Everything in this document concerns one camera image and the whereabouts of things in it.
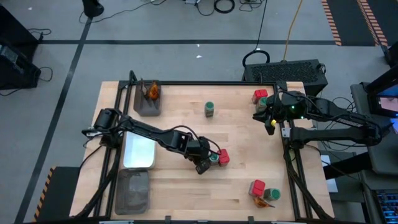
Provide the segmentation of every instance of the gray floor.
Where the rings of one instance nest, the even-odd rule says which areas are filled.
[[[201,10],[211,10],[209,0],[202,0]],[[78,22],[81,1],[0,0],[27,28],[50,28],[46,40],[78,40],[84,24]],[[109,16],[134,8],[140,1],[102,1]],[[263,40],[284,40],[299,1],[269,0]],[[255,40],[262,10],[233,11],[210,17],[181,1],[169,0],[161,6],[144,6],[112,19],[92,24],[88,40],[183,40],[243,39]],[[333,40],[322,5],[306,0],[295,23],[292,40]],[[0,98],[0,219],[13,223],[43,145],[62,86],[77,45],[40,45],[34,63],[54,70],[50,83],[21,90]],[[49,152],[30,202],[25,221],[32,220],[48,170],[52,166],[79,166],[83,157],[84,137],[80,130],[90,125],[102,81],[127,79],[133,69],[138,77],[159,80],[240,80],[243,56],[253,45],[85,45],[54,132]],[[284,45],[260,45],[272,62],[282,60]],[[287,60],[317,58],[326,65],[329,85],[322,97],[343,96],[351,99],[349,86],[369,82],[388,69],[377,47],[338,47],[335,45],[290,45]],[[248,63],[263,62],[253,56]],[[344,101],[337,101],[347,106]],[[340,207],[336,214],[352,206]]]

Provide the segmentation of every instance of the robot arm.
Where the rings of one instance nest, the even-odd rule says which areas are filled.
[[[275,131],[275,124],[291,119],[313,119],[315,121],[336,121],[350,126],[347,129],[311,130],[285,128],[282,134],[289,138],[293,147],[303,147],[309,141],[351,140],[358,144],[373,146],[381,142],[390,126],[383,129],[369,118],[339,108],[333,102],[298,91],[281,91],[267,99],[264,112],[256,113],[253,119],[265,123],[268,134]]]
[[[198,174],[204,173],[210,168],[209,157],[212,153],[220,154],[210,149],[209,139],[203,136],[196,136],[191,133],[176,130],[180,126],[168,130],[161,130],[146,123],[132,119],[128,115],[123,115],[115,109],[102,109],[95,121],[94,129],[83,130],[82,133],[87,136],[93,132],[99,132],[101,145],[115,148],[121,143],[120,132],[130,131],[145,138],[152,139],[166,148],[170,152],[175,152],[184,156],[196,165]]]

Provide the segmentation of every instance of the yellow cable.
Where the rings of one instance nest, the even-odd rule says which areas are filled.
[[[294,25],[294,21],[296,21],[297,14],[299,13],[299,10],[300,10],[300,8],[301,8],[301,3],[303,3],[303,0],[300,0],[300,4],[298,5],[296,14],[294,15],[293,21],[292,21],[292,23],[291,23],[291,25],[290,25],[289,33],[287,34],[287,40],[286,40],[286,46],[285,46],[285,53],[284,53],[284,60],[285,60],[285,57],[286,57],[287,46],[288,46],[288,44],[289,44],[290,33],[291,33],[291,31],[292,31],[292,28],[293,28],[293,25]]]

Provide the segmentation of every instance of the red block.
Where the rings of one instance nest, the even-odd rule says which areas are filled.
[[[267,90],[256,90],[254,91],[253,97],[251,98],[251,101],[256,104],[260,98],[262,97],[268,97],[268,92]]]
[[[220,150],[221,155],[219,155],[218,165],[226,166],[229,163],[229,155],[226,149]]]
[[[249,195],[253,197],[260,197],[264,193],[264,189],[266,188],[266,183],[261,180],[255,180],[251,182]]]

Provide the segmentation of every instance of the wooden tabletop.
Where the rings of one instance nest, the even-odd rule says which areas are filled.
[[[114,106],[117,87],[118,82],[103,82],[93,122],[100,109]],[[248,216],[258,221],[294,220],[279,127],[273,136],[269,136],[264,124],[252,119],[255,105],[251,103],[251,97],[257,89],[266,89],[268,94],[273,94],[271,86],[163,85],[161,115],[140,117],[133,110],[133,88],[129,115],[134,119],[160,129],[179,124],[189,126],[198,135],[206,136],[227,149],[231,161],[226,167],[213,166],[198,175],[192,162],[156,145],[155,167],[149,171],[148,211],[141,215],[119,216],[113,210],[111,218],[164,220],[166,215],[171,215],[173,220],[247,220]],[[303,91],[303,86],[302,83],[288,83],[288,89]],[[215,104],[212,118],[204,116],[207,101]],[[296,120],[295,125],[310,128],[312,122]],[[99,139],[95,139],[88,144],[85,157],[98,147],[98,143]],[[82,210],[98,188],[104,152],[105,149],[97,152],[83,166],[70,215]],[[301,154],[309,191],[324,210],[334,216],[318,151],[305,147]],[[280,200],[271,202],[275,208],[257,208],[254,205],[248,190],[255,179],[263,180],[266,188],[280,189]],[[305,217],[298,188],[297,195],[301,216]],[[102,215],[105,214],[107,198],[108,190],[103,197]]]

